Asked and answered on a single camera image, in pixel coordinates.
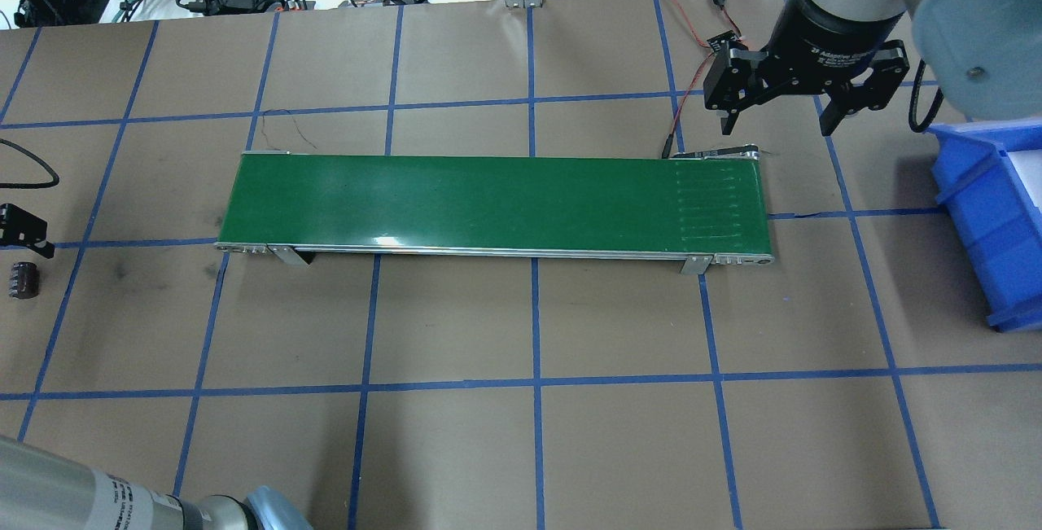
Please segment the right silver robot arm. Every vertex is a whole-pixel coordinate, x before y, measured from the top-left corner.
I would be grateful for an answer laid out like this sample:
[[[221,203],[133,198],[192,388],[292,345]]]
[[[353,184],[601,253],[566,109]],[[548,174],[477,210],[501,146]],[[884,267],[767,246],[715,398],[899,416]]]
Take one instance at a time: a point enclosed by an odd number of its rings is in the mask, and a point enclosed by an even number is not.
[[[733,132],[739,115],[782,95],[825,95],[820,132],[888,106],[909,71],[904,16],[941,99],[979,120],[1040,113],[1040,0],[786,0],[759,50],[724,41],[703,82],[704,106]]]

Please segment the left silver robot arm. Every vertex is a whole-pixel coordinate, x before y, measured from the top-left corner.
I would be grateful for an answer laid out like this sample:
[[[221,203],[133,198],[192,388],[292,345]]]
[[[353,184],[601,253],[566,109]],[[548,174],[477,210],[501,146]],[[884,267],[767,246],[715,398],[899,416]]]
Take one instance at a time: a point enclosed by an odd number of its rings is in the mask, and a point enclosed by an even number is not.
[[[126,461],[152,453],[147,432],[173,447],[219,263],[192,247],[70,249],[59,285],[75,275],[90,287],[84,304],[63,307],[63,293],[2,303],[2,397],[41,419],[34,434],[2,430],[4,529],[308,529],[272,487],[191,501],[38,447],[79,437],[123,449]]]

